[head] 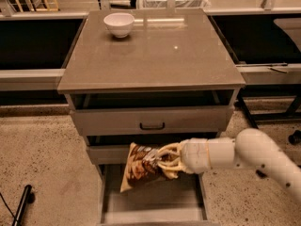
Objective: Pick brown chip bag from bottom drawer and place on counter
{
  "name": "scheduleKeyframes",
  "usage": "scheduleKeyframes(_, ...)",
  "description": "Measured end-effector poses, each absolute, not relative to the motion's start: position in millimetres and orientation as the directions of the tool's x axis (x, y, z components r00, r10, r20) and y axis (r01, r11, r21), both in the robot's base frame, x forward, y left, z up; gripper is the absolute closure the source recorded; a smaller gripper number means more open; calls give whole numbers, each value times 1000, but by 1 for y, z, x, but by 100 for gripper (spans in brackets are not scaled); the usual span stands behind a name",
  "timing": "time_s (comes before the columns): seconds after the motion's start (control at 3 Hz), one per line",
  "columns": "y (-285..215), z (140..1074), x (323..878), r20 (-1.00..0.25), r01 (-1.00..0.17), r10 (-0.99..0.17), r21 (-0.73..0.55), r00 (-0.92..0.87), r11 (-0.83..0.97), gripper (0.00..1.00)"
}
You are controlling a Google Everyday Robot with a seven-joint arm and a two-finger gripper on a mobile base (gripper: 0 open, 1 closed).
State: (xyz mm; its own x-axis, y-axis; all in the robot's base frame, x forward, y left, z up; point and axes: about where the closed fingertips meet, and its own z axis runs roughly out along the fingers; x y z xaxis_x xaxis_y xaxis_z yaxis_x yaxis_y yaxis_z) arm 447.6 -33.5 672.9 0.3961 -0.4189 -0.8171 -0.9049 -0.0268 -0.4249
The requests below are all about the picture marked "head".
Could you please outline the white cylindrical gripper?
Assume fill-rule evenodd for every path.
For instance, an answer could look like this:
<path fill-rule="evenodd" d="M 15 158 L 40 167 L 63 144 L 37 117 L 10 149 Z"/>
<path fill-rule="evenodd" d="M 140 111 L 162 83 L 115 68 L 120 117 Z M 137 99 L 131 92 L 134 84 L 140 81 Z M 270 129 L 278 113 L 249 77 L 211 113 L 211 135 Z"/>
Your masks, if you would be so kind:
<path fill-rule="evenodd" d="M 176 159 L 172 162 L 159 161 L 158 166 L 168 179 L 176 179 L 178 172 L 200 174 L 210 168 L 209 149 L 207 139 L 191 138 L 181 143 L 171 143 L 158 150 L 159 157 L 173 154 L 181 155 L 181 161 Z"/>

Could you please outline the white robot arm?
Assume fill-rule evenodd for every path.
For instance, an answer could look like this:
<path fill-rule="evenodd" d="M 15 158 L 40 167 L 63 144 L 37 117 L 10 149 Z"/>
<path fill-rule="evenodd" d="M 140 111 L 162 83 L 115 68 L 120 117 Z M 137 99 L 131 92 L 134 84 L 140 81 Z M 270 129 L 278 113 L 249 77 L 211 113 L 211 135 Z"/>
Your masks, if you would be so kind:
<path fill-rule="evenodd" d="M 301 202 L 301 169 L 264 132 L 247 128 L 236 138 L 191 138 L 167 144 L 156 155 L 157 165 L 170 172 L 201 174 L 215 169 L 254 169 L 275 180 Z"/>

